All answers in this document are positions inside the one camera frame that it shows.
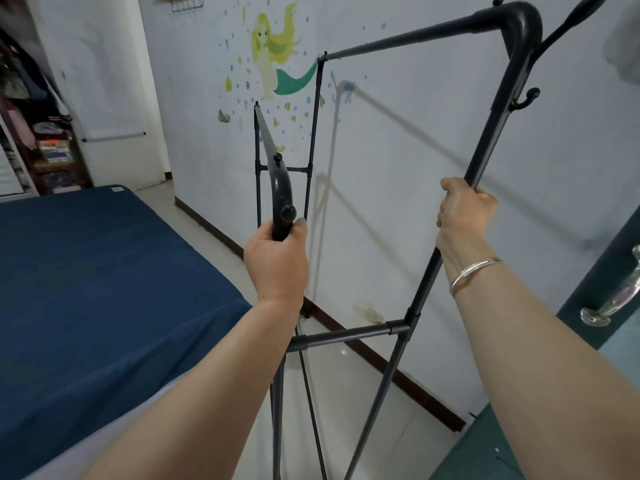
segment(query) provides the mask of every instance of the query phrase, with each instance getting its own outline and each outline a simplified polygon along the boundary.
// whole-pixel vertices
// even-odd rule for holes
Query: door handle
[[[640,291],[640,244],[632,249],[638,264],[631,274],[622,282],[619,290],[609,298],[599,310],[588,308],[580,310],[580,318],[589,326],[606,326],[611,323],[611,316],[629,303]]]

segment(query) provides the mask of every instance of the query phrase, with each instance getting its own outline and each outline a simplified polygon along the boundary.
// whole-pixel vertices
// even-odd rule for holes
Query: blue bed sheet
[[[153,396],[250,308],[124,187],[1,204],[0,226],[3,480]]]

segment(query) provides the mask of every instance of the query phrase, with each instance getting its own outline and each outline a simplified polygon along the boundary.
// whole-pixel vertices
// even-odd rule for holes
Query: brown baseboard
[[[190,208],[178,197],[175,198],[175,204],[180,209],[183,209],[183,211],[185,211],[185,213],[187,213],[189,217],[200,224],[204,229],[206,229],[206,231],[211,233],[217,240],[228,247],[233,253],[235,253],[240,258],[243,257],[244,251],[242,249],[242,246],[234,242],[231,238],[229,238],[229,236],[227,236],[222,231],[220,231],[220,229],[208,222],[208,220],[199,215],[194,209]],[[322,323],[322,325],[324,325],[324,327],[328,330],[345,330],[345,328],[340,325],[340,323],[336,322],[336,320],[322,311],[322,309],[316,306],[316,304],[314,304],[308,298],[305,298],[304,307],[310,315],[315,317],[316,320]],[[371,366],[376,370],[384,372],[387,368],[388,361],[377,352],[373,351],[372,348],[365,345],[363,341],[352,340],[350,342],[346,342],[346,344],[354,352],[356,352],[356,354],[360,355],[364,360],[371,364]],[[439,402],[434,396],[430,395],[427,391],[416,384],[416,382],[414,382],[404,373],[396,371],[393,382],[396,386],[398,386],[400,390],[404,391],[406,395],[408,395],[416,403],[420,404],[424,409],[426,409],[430,414],[432,414],[450,430],[461,431],[462,428],[464,428],[465,421],[462,418],[448,409],[444,404]]]

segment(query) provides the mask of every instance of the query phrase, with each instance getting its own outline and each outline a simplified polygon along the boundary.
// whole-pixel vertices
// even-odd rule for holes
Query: mermaid tail
[[[274,90],[274,93],[280,96],[297,93],[309,83],[316,72],[316,67],[317,61],[314,62],[307,73],[300,77],[300,79],[293,79],[292,76],[284,72],[282,69],[276,69],[276,73],[278,74],[278,87]]]

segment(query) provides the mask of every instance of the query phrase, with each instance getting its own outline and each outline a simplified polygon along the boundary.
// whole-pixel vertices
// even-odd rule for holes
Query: hook
[[[511,104],[509,104],[509,111],[518,111],[520,109],[529,107],[533,101],[538,99],[539,96],[540,96],[540,89],[531,88],[530,90],[527,91],[527,98],[524,99],[523,102],[518,102],[516,99],[511,101]]]

